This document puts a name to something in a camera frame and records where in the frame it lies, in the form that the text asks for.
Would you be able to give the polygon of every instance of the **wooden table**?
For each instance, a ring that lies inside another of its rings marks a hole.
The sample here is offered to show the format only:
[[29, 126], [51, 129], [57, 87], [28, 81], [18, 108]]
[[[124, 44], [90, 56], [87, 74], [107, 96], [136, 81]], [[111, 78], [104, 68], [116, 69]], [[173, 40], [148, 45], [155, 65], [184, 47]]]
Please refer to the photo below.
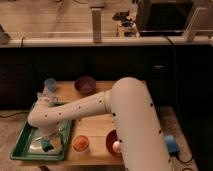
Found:
[[[102, 90], [108, 90], [112, 87], [113, 81], [97, 81], [96, 92]], [[61, 102], [71, 102], [79, 98], [85, 97], [79, 94], [73, 86], [72, 81], [61, 81], [57, 82], [56, 96]], [[164, 135], [172, 134], [178, 145], [180, 146], [180, 157], [183, 160], [191, 158], [191, 152], [182, 130], [179, 126], [176, 115], [172, 107], [159, 107], [156, 108], [158, 117], [161, 123]], [[92, 116], [82, 118], [75, 121], [75, 125], [72, 132], [72, 138], [77, 135], [84, 134], [89, 137], [90, 141], [90, 152], [87, 155], [80, 156], [72, 149], [72, 140], [68, 148], [67, 156], [64, 161], [60, 162], [37, 162], [37, 161], [21, 161], [21, 165], [36, 165], [36, 166], [48, 166], [48, 165], [122, 165], [122, 157], [112, 156], [106, 149], [105, 139], [106, 135], [115, 129], [114, 122], [110, 114]], [[176, 171], [182, 170], [186, 166], [181, 164], [176, 158], [172, 157], [173, 165]], [[190, 168], [193, 171], [197, 171], [197, 166], [194, 161], [190, 163]]]

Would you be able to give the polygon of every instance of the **black wall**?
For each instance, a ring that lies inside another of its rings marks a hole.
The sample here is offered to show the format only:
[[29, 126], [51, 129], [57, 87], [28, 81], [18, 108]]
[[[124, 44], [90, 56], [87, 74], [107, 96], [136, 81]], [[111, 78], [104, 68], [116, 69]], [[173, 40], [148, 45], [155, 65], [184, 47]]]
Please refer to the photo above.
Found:
[[174, 106], [200, 170], [211, 171], [213, 48], [179, 45], [175, 51], [171, 46], [0, 49], [0, 108], [30, 108], [48, 77], [143, 79], [156, 105]]

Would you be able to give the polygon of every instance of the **cable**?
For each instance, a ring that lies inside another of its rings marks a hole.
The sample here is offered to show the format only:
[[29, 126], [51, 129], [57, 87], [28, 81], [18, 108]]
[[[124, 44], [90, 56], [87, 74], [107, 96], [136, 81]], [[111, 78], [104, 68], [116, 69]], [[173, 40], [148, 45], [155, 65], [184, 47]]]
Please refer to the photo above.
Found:
[[86, 1], [73, 0], [73, 1], [78, 3], [78, 4], [88, 4], [88, 0], [86, 0]]
[[105, 1], [106, 2], [106, 4], [120, 4], [120, 3], [122, 3], [123, 2], [123, 0], [118, 0], [118, 1], [109, 1], [109, 0], [106, 0]]
[[19, 115], [19, 114], [24, 114], [24, 113], [29, 113], [29, 112], [28, 111], [21, 111], [21, 112], [13, 113], [11, 115], [0, 115], [0, 118], [9, 118], [9, 117]]
[[189, 160], [184, 161], [184, 160], [182, 160], [182, 159], [180, 158], [180, 156], [179, 156], [178, 153], [175, 155], [175, 157], [176, 157], [176, 159], [177, 159], [179, 162], [181, 162], [182, 164], [190, 164], [190, 163], [192, 162], [192, 160], [193, 160], [193, 157], [191, 157]]
[[193, 169], [190, 167], [186, 167], [186, 168], [183, 168], [182, 171], [193, 171]]
[[24, 48], [24, 39], [25, 39], [25, 37], [23, 36], [23, 37], [21, 38], [21, 48]]
[[178, 115], [178, 117], [180, 118], [180, 120], [182, 119], [181, 115], [180, 115], [180, 105], [179, 105], [179, 97], [178, 97], [178, 68], [177, 68], [177, 53], [176, 53], [176, 49], [175, 49], [175, 45], [172, 42], [172, 40], [168, 37], [168, 36], [163, 36], [164, 38], [166, 38], [170, 45], [172, 46], [172, 51], [173, 51], [173, 56], [174, 56], [174, 88], [175, 88], [175, 105], [176, 105], [176, 114]]

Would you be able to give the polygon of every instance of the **blue object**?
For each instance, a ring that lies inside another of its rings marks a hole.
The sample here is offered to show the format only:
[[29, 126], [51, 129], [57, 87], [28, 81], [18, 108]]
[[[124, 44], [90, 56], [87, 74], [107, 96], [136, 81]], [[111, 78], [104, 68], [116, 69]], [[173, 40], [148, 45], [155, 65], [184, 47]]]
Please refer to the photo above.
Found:
[[47, 78], [44, 81], [44, 85], [48, 88], [49, 91], [55, 92], [55, 90], [56, 90], [56, 80], [54, 78]]
[[164, 140], [166, 142], [169, 154], [176, 154], [180, 151], [179, 146], [177, 142], [175, 141], [175, 138], [173, 135], [167, 135], [164, 137]]
[[48, 139], [45, 139], [45, 138], [41, 139], [41, 146], [42, 146], [42, 149], [45, 152], [54, 149], [53, 146], [51, 145], [50, 141]]

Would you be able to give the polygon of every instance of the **bowl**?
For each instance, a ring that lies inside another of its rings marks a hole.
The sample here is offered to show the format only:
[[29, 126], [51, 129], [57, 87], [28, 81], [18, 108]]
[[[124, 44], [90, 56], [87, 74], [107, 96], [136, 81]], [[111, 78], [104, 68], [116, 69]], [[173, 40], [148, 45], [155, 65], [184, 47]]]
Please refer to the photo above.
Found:
[[82, 76], [75, 81], [74, 87], [82, 94], [89, 94], [95, 91], [96, 81], [93, 77]]
[[79, 154], [87, 154], [89, 152], [89, 139], [85, 135], [78, 135], [74, 138], [72, 147]]
[[121, 156], [120, 142], [115, 129], [108, 133], [106, 137], [106, 147], [113, 156]]

